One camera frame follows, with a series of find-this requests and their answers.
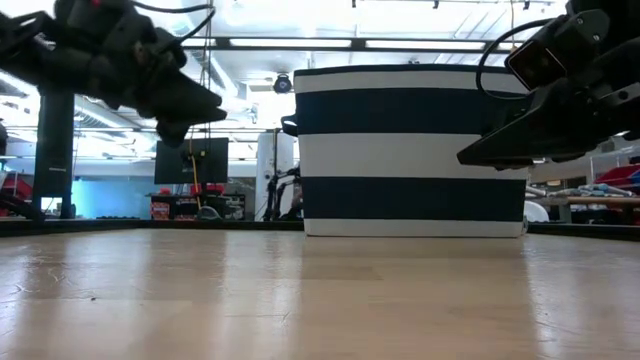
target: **white stripe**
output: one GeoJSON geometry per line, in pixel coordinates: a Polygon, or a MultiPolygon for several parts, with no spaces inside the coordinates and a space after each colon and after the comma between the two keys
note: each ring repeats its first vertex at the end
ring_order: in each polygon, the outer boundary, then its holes
{"type": "MultiPolygon", "coordinates": [[[[484,74],[482,79],[482,84],[487,90],[527,93],[513,75],[484,74]]],[[[475,73],[469,71],[354,71],[296,76],[294,82],[297,94],[351,89],[476,89],[475,73]]]]}
{"type": "Polygon", "coordinates": [[[527,171],[460,165],[456,154],[480,135],[301,135],[302,176],[526,179],[527,171]]]}
{"type": "Polygon", "coordinates": [[[305,219],[310,236],[516,238],[521,222],[305,219]]]}

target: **blue wall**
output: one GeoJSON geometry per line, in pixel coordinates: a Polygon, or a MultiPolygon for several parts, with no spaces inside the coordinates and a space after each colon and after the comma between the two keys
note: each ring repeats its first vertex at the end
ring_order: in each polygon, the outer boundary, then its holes
{"type": "Polygon", "coordinates": [[[150,219],[151,199],[146,195],[158,192],[160,187],[151,177],[78,180],[73,182],[71,200],[76,204],[76,214],[84,218],[150,219]]]}

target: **computer monitor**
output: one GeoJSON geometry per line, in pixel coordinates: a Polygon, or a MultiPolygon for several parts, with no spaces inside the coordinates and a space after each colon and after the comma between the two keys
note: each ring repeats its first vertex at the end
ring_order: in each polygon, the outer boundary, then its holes
{"type": "Polygon", "coordinates": [[[229,139],[185,140],[179,148],[171,148],[161,141],[156,147],[156,169],[154,183],[193,184],[194,154],[198,183],[226,183],[229,169],[229,139]]]}

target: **wooden surface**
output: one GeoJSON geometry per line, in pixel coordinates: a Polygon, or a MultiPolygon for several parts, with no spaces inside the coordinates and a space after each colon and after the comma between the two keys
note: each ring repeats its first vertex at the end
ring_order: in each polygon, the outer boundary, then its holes
{"type": "Polygon", "coordinates": [[[639,339],[636,243],[0,240],[0,359],[640,359],[639,339]]]}

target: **box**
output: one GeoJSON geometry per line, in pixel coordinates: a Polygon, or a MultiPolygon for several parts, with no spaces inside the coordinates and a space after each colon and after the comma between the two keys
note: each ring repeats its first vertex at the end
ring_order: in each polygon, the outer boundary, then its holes
{"type": "MultiPolygon", "coordinates": [[[[462,166],[499,118],[475,67],[376,65],[295,72],[305,231],[312,236],[518,237],[527,171],[462,166]]],[[[503,69],[503,95],[525,89],[503,69]]]]}

